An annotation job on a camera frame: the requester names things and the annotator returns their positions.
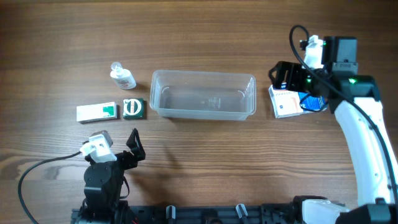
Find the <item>white green medicine box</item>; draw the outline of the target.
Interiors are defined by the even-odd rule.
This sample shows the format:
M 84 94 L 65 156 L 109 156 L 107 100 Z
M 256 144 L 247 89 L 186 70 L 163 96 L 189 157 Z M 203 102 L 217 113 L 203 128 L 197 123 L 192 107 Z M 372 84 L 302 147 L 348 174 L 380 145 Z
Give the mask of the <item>white green medicine box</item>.
M 118 109 L 115 102 L 83 105 L 76 108 L 76 121 L 79 123 L 116 119 L 117 117 Z

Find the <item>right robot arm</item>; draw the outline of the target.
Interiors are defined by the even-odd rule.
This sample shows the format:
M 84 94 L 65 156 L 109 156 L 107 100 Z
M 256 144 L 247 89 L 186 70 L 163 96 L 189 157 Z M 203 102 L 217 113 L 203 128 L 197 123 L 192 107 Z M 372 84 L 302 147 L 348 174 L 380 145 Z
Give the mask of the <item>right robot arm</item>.
M 397 161 L 386 133 L 373 77 L 358 75 L 354 37 L 312 36 L 300 42 L 305 59 L 278 62 L 269 70 L 274 87 L 322 96 L 349 148 L 358 207 L 348 210 L 325 197 L 296 196 L 298 223 L 397 223 Z

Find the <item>blue medicine box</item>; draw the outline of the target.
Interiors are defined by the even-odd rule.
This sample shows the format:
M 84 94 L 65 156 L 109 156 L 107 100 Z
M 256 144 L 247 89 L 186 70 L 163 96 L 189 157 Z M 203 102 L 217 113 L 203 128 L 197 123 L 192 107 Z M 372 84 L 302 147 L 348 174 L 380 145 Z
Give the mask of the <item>blue medicine box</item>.
M 306 93 L 299 93 L 298 96 L 303 113 L 312 113 L 327 109 L 328 103 L 323 97 L 314 97 Z

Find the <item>clear plastic container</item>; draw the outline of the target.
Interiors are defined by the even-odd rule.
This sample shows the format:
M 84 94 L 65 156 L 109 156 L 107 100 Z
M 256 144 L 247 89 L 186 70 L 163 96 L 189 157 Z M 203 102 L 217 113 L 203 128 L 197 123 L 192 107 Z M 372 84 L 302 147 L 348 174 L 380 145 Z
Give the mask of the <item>clear plastic container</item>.
M 156 70 L 149 106 L 162 117 L 244 121 L 256 95 L 251 74 Z

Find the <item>white Hansaplast plaster box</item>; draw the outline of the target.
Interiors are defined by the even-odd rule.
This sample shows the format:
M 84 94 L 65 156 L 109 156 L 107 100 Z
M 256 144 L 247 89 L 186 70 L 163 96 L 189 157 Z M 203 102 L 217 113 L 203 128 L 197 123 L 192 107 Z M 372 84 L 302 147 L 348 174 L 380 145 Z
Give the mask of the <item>white Hansaplast plaster box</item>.
M 297 92 L 269 87 L 269 94 L 276 118 L 286 118 L 303 114 L 300 97 Z

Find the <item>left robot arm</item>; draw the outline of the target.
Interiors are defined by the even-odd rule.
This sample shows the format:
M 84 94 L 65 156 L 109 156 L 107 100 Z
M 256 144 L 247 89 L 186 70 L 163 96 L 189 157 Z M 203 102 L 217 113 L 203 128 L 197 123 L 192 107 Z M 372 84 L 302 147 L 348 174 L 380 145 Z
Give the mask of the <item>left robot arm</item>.
M 127 185 L 124 171 L 137 167 L 146 158 L 136 128 L 126 146 L 128 151 L 111 152 L 113 140 L 105 130 L 92 134 L 80 148 L 90 166 L 84 173 L 85 199 L 71 216 L 72 223 L 138 223 L 138 217 L 121 195 Z

